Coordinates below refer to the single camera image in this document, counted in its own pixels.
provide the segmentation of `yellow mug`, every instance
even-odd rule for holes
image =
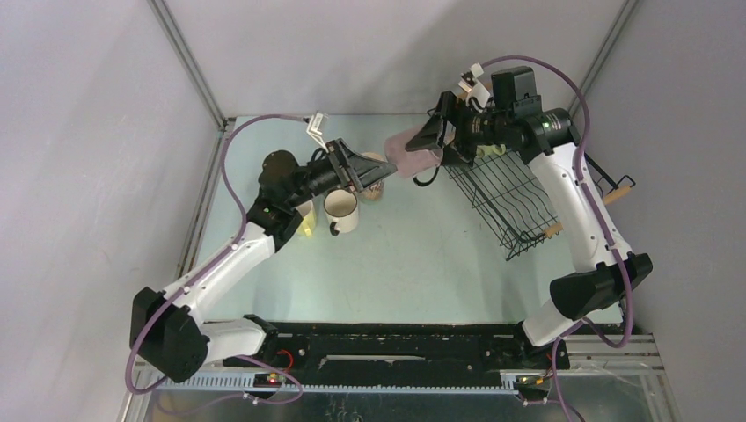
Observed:
[[[296,230],[297,235],[313,236],[313,230],[316,228],[316,209],[313,201],[309,200],[296,207],[298,213],[303,217],[301,225]]]

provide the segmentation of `red wire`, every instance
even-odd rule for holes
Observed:
[[[282,350],[280,350],[279,352],[277,352],[277,354],[285,354],[285,355],[287,355],[287,356],[288,356],[288,359],[290,359],[290,363],[289,363],[288,367],[286,367],[286,368],[285,368],[285,370],[286,370],[286,371],[290,370],[290,369],[291,369],[291,368],[293,367],[293,362],[295,362],[295,361],[293,360],[293,353],[290,353],[290,352],[288,352],[287,350],[285,350],[285,349],[282,349]]]

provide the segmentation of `white wall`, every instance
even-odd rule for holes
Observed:
[[[590,153],[639,182],[611,207],[655,269],[635,292],[686,421],[746,401],[746,3],[643,2],[590,96]]]
[[[585,75],[623,0],[171,1],[223,111],[424,113],[475,62]],[[537,71],[545,105],[570,90]]]
[[[216,130],[149,6],[0,7],[0,420],[114,420]]]

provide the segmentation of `light green tabletop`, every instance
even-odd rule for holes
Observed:
[[[386,138],[425,119],[331,116],[324,137],[341,137],[358,152],[382,155]],[[239,118],[237,125],[246,120]],[[303,123],[251,125],[230,148],[231,184],[248,207],[267,154],[287,149],[304,164],[316,147]],[[296,236],[247,274],[211,318],[252,313],[266,320],[333,323],[514,323],[549,298],[553,279],[573,271],[562,235],[506,262],[494,233],[444,171],[426,188],[411,179],[387,178],[383,198],[361,201],[359,226],[338,237],[329,233],[322,199],[315,199],[313,237]],[[200,261],[238,228],[238,210],[222,181],[209,212]],[[592,317],[599,323],[621,321],[616,306]]]

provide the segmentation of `black wire dish rack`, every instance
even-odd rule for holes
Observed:
[[[620,186],[634,186],[628,175],[614,181],[588,154],[590,175],[603,197]],[[506,250],[506,260],[543,243],[545,230],[558,222],[544,188],[516,152],[476,158],[473,167],[446,167]]]

